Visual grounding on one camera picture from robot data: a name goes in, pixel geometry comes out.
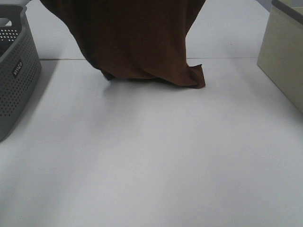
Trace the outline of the brown towel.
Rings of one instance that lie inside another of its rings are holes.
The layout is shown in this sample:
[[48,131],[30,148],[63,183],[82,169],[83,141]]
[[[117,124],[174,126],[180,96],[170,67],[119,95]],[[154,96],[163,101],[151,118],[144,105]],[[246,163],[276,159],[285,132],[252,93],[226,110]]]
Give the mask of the brown towel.
[[187,63],[186,36],[202,0],[44,0],[81,53],[107,80],[162,79],[202,88],[201,65]]

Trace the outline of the beige fabric storage box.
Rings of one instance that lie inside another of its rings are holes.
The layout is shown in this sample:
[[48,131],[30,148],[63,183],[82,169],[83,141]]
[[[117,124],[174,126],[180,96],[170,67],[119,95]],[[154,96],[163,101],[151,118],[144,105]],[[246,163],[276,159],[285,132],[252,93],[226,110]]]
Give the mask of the beige fabric storage box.
[[303,109],[303,8],[274,0],[257,65],[300,111]]

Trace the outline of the grey perforated plastic basket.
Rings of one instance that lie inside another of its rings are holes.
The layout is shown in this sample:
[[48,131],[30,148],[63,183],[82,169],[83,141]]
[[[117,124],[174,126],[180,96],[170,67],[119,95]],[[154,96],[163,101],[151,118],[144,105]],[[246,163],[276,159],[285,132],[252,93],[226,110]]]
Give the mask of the grey perforated plastic basket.
[[4,140],[25,109],[41,74],[41,62],[20,4],[1,4],[0,17],[0,139]]

